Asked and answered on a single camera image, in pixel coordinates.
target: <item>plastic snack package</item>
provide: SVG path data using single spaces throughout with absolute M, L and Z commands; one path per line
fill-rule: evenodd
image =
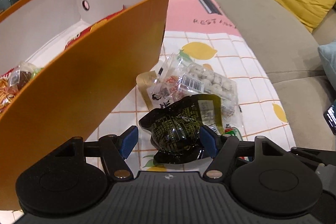
M 221 98 L 223 123 L 243 130 L 236 82 L 194 63 L 187 55 L 172 54 L 148 92 L 152 93 L 154 107 L 169 105 L 189 95 L 215 94 Z
M 8 81 L 0 78 L 0 114 L 4 112 L 6 107 L 12 102 L 14 95 L 7 92 Z
M 37 68 L 33 64 L 21 62 L 16 68 L 0 77 L 0 115 L 20 90 L 41 70 L 42 68 Z
M 221 119 L 221 99 L 214 94 L 186 96 L 166 108 L 154 108 L 139 121 L 151 132 L 151 143 L 159 151 L 157 163 L 183 164 L 208 155 L 199 141 L 199 130 L 207 125 L 224 133 Z
M 38 68 L 30 63 L 21 62 L 8 77 L 7 91 L 13 95 L 19 91 L 32 79 Z

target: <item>beige sofa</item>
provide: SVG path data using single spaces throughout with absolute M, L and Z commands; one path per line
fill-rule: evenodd
M 331 10 L 310 34 L 274 0 L 216 0 L 237 26 L 273 83 L 299 147 L 335 150 L 323 113 L 336 92 L 323 71 L 318 45 L 336 38 Z

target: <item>light blue pillow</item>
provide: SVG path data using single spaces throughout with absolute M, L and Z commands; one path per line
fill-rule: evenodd
M 321 62 L 334 90 L 336 90 L 336 41 L 319 46 Z

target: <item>cardboard box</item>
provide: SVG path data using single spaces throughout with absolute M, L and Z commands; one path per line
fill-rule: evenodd
M 159 59 L 168 0 L 86 0 L 88 10 L 83 1 L 20 0 L 0 15 L 0 75 L 24 60 L 44 66 L 0 116 L 0 210 L 19 209 L 22 171 L 86 139 Z

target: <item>lemon print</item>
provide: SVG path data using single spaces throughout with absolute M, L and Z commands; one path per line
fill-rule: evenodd
M 95 29 L 97 29 L 98 27 L 104 25 L 105 22 L 107 22 L 106 18 L 103 19 L 103 20 L 101 20 L 101 21 L 99 21 L 99 22 L 97 22 L 97 23 L 95 23 L 95 24 L 93 24 L 92 27 L 91 27 L 91 29 L 90 29 L 90 32 L 93 31 L 93 30 L 95 30 Z
M 203 64 L 203 67 L 205 67 L 206 69 L 209 69 L 209 70 L 213 71 L 213 69 L 212 69 L 212 67 L 211 67 L 210 64 Z
M 272 105 L 273 105 L 274 113 L 279 118 L 279 120 L 282 122 L 288 122 L 286 118 L 286 114 L 284 110 L 282 109 L 282 107 L 277 104 L 272 104 Z
M 208 60 L 214 57 L 216 50 L 211 48 L 209 45 L 202 42 L 191 42 L 182 47 L 184 53 L 188 54 L 190 57 Z
M 167 169 L 163 165 L 149 167 L 146 171 L 152 172 L 167 172 Z
M 142 157 L 144 158 L 154 158 L 154 155 L 147 155 Z M 154 159 L 150 159 L 144 167 L 149 167 L 146 171 L 153 171 L 153 172 L 167 172 L 167 169 L 164 167 L 163 164 L 156 164 Z

